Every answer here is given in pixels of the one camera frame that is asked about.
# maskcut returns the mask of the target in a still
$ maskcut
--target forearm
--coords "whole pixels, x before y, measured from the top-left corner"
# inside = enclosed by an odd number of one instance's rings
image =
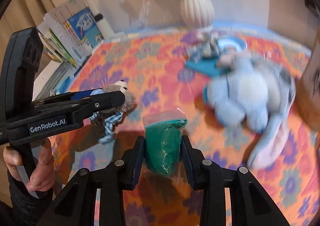
[[[15,180],[10,173],[9,190],[12,201],[13,216],[18,226],[34,226],[52,202],[52,188],[44,199],[31,196],[24,184]]]

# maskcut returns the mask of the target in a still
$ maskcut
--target book stack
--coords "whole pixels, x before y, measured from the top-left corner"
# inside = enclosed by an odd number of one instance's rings
[[[69,0],[44,15],[38,26],[44,52],[55,62],[79,68],[103,39],[83,0]]]

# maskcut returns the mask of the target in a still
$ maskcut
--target beige curtain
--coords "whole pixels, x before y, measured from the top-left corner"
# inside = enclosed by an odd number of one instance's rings
[[[51,0],[12,0],[0,20],[0,69],[10,35],[16,31],[37,26],[46,12],[52,10]],[[41,58],[40,69],[49,62],[45,55]]]

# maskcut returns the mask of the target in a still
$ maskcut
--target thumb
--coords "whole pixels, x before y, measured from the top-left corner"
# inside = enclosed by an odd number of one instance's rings
[[[18,151],[14,150],[10,146],[7,146],[3,151],[3,158],[12,177],[18,181],[22,181],[17,170],[17,166],[22,165],[22,158]]]

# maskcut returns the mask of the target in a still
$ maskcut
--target green object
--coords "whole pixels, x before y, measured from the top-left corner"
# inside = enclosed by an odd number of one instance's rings
[[[179,162],[182,132],[186,119],[159,122],[146,127],[147,167],[153,173],[170,177]]]

